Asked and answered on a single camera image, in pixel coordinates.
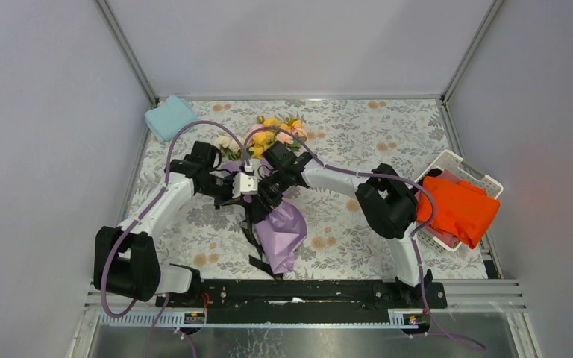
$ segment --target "white basket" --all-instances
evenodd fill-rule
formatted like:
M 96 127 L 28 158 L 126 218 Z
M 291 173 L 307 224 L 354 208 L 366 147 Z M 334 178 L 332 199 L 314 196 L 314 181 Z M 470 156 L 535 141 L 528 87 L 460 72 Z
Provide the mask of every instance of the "white basket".
M 431 169 L 440 169 L 443 171 L 449 170 L 459 179 L 466 180 L 478 188 L 486 190 L 486 194 L 490 198 L 497 199 L 498 196 L 500 196 L 500 194 L 504 191 L 502 184 L 491 178 L 486 173 L 483 173 L 482 171 L 476 169 L 474 166 L 470 165 L 461 156 L 455 154 L 453 151 L 445 149 L 442 153 L 440 153 L 436 160 L 419 175 L 418 179 L 416 179 L 416 182 L 421 180 Z M 431 233 L 425 229 L 420 230 L 417 235 L 423 244 L 429 246 L 438 254 L 447 254 L 448 252 L 456 251 L 458 248 L 460 248 L 460 245 L 462 245 L 462 242 L 458 242 L 455 247 L 450 248 L 447 244 L 432 236 Z

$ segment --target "basket handle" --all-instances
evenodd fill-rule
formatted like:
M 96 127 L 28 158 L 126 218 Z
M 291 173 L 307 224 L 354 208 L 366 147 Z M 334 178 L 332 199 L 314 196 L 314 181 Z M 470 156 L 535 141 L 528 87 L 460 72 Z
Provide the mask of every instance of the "basket handle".
M 485 172 L 482 172 L 480 169 L 474 167 L 473 165 L 471 165 L 466 160 L 463 160 L 462 162 L 460 162 L 459 167 L 462 170 L 466 170 L 468 172 L 471 172 L 472 177 L 476 180 L 482 180 L 482 178 L 486 177 Z

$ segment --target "robotic arm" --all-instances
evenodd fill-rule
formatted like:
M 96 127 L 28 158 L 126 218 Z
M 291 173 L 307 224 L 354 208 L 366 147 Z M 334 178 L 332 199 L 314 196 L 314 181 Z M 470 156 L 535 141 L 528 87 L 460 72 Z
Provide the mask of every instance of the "robotic arm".
M 281 203 L 283 193 L 291 186 L 323 188 L 356 198 L 370 227 L 390 239 L 392 257 L 397 268 L 397 281 L 406 286 L 415 300 L 420 298 L 419 270 L 411 243 L 410 232 L 416 227 L 416 199 L 407 186 L 394 180 L 359 178 L 331 171 L 318 164 L 309 153 L 296 157 L 286 146 L 276 142 L 265 152 L 274 171 L 262 180 L 252 173 L 235 172 L 225 178 L 211 174 L 220 152 L 204 142 L 196 142 L 184 160 L 173 160 L 169 182 L 162 183 L 137 213 L 118 227 L 103 227 L 95 241 L 94 285 L 100 289 L 104 262 L 119 235 L 137 220 L 120 245 L 119 252 L 131 249 L 130 258 L 116 255 L 107 279 L 107 291 L 147 301 L 155 294 L 184 293 L 190 289 L 195 270 L 185 266 L 160 265 L 154 249 L 158 238 L 174 213 L 196 193 L 214 198 L 216 208 L 227 204 L 241 204 L 243 193 L 253 193 L 247 214 L 256 224 L 267 217 Z M 387 164 L 380 164 L 373 172 L 396 175 Z M 431 281 L 428 270 L 426 284 Z

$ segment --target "purple bag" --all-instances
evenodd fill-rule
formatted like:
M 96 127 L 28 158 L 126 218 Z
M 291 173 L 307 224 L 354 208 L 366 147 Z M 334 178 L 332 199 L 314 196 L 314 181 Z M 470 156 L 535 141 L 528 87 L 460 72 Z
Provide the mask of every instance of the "purple bag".
M 262 159 L 260 162 L 271 168 L 266 160 Z M 223 165 L 223 169 L 231 172 L 239 168 L 240 161 Z M 254 228 L 273 273 L 293 272 L 295 250 L 307 238 L 306 221 L 300 210 L 293 204 L 282 201 L 266 219 L 254 225 Z

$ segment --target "pink cloth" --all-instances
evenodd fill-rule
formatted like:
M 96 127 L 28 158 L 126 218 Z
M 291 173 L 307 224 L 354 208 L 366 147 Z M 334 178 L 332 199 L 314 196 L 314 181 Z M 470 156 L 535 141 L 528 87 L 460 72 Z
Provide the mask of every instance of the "pink cloth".
M 460 181 L 460 179 L 449 170 L 445 170 L 437 178 L 450 181 L 452 183 L 458 183 Z M 417 192 L 415 196 L 416 200 L 419 200 L 421 197 L 421 192 Z M 460 242 L 460 240 L 454 235 L 450 233 L 440 233 L 438 230 L 433 229 L 429 225 L 425 228 L 425 230 L 429 231 L 432 235 L 438 238 L 438 240 L 444 242 L 445 245 L 449 246 L 450 248 L 455 248 L 456 245 L 458 245 L 458 242 Z

